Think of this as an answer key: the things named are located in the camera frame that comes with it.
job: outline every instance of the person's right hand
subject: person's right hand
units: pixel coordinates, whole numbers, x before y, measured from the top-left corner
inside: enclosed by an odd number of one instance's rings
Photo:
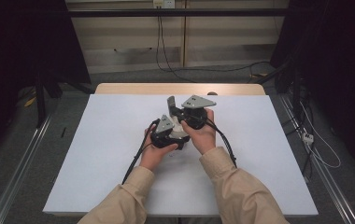
[[[207,118],[214,122],[213,110],[206,108],[206,113]],[[213,128],[205,125],[200,130],[194,130],[184,120],[181,121],[181,126],[183,127],[184,132],[190,136],[192,143],[201,155],[204,155],[210,149],[216,147],[216,131]]]

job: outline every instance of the person's left hand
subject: person's left hand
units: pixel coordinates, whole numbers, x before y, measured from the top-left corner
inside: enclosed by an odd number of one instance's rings
[[[154,171],[155,168],[160,164],[163,156],[166,155],[168,152],[171,152],[178,148],[178,144],[172,144],[167,147],[158,148],[155,147],[151,143],[150,134],[146,138],[145,149],[142,153],[142,158],[140,160],[139,166],[143,166],[148,168],[151,171]]]

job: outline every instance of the hand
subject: hand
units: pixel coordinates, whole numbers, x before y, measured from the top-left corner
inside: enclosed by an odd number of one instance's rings
[[[139,166],[143,166],[145,168],[148,168],[151,171],[154,171],[155,168],[157,168],[157,166],[163,160],[163,156],[166,155],[168,152],[177,149],[178,144],[172,144],[162,148],[155,147],[151,143],[150,134],[149,134],[148,137],[146,138],[144,147],[145,149],[142,153],[142,159],[139,163]]]
[[[206,109],[207,118],[214,121],[213,110]],[[192,143],[198,149],[198,151],[204,155],[210,149],[216,147],[216,131],[205,125],[200,130],[194,130],[191,128],[186,121],[181,121],[181,126],[183,127],[184,132],[186,132],[191,138]]]

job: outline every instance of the gray floor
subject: gray floor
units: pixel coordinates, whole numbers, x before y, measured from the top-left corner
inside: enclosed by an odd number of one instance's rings
[[[242,65],[213,66],[212,69],[232,69]],[[253,73],[268,73],[272,68],[266,64],[254,66]],[[224,82],[246,83],[249,81],[249,70],[237,70],[233,72],[210,71],[180,71],[179,76],[189,78],[197,82]],[[101,82],[185,82],[171,73],[160,70],[120,72],[115,74],[92,75],[92,88]],[[76,223],[79,217],[55,217],[43,214],[42,208],[48,198],[57,176],[64,156],[73,139],[79,120],[88,101],[88,95],[81,93],[67,85],[62,84],[64,95],[61,99],[48,99],[48,105],[56,104],[55,113],[52,115],[50,126],[44,135],[40,147],[34,156],[30,170],[26,173],[21,183],[15,200],[11,205],[4,223]],[[281,95],[276,94],[273,82],[264,85],[266,93],[270,96],[278,117],[282,122],[289,120],[286,109],[281,103]],[[0,195],[3,193],[8,180],[14,174],[14,170],[20,162],[25,149],[36,130],[36,105],[24,107],[25,100],[17,104],[17,111],[9,123],[7,132],[0,140]],[[316,102],[312,103],[315,115],[315,127],[320,135],[335,149],[342,161],[342,165],[336,169],[329,169],[336,183],[346,196],[355,214],[355,160],[347,152],[344,143],[331,132],[331,127]],[[292,130],[292,124],[284,126],[285,132]],[[336,163],[335,156],[321,141],[317,140],[316,146],[322,158],[332,164]],[[298,134],[288,135],[291,149],[300,167],[305,163],[305,150]],[[313,168],[313,175],[307,184],[319,209],[319,215],[315,217],[288,217],[290,223],[344,223],[338,212],[334,200],[320,178],[317,170]],[[149,218],[147,223],[176,223],[176,218]],[[220,223],[219,219],[192,219],[183,218],[183,223]]]

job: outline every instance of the metal rail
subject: metal rail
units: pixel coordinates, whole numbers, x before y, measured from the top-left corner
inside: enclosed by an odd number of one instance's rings
[[[279,95],[280,100],[285,107],[285,110],[287,114],[289,115],[291,122],[293,123],[294,128],[297,128],[299,126],[297,120],[294,118],[294,114],[291,111],[292,109],[292,104],[291,101],[289,100],[288,96],[282,96]],[[307,153],[309,153],[309,146],[305,145],[305,150]],[[318,154],[320,157],[320,154],[318,151],[314,148],[313,150],[315,153]],[[317,169],[320,179],[322,180],[325,188],[329,192],[332,201],[334,202],[334,205],[338,212],[340,213],[341,218],[343,218],[344,222],[347,224],[353,224],[355,223],[355,214],[346,198],[344,195],[343,191],[338,187],[337,182],[334,180],[332,174],[330,173],[328,167],[323,164],[321,161],[319,161],[315,156],[314,153],[311,154],[312,161],[314,162],[314,166]]]
[[[288,8],[174,8],[174,9],[70,9],[68,11],[20,10],[17,15],[54,17],[283,17],[310,15],[310,9]]]
[[[21,183],[25,178],[27,172],[29,171],[30,165],[32,163],[33,158],[37,152],[38,147],[40,146],[41,140],[44,137],[49,125],[51,115],[56,109],[56,103],[51,104],[51,109],[49,114],[46,116],[45,121],[43,124],[35,130],[35,133],[32,137],[29,146],[26,148],[22,159],[15,170],[13,176],[9,180],[7,187],[5,188],[2,196],[0,197],[0,224],[4,223],[9,208],[11,207],[12,203],[14,202],[15,196],[17,195],[18,190],[20,189]]]

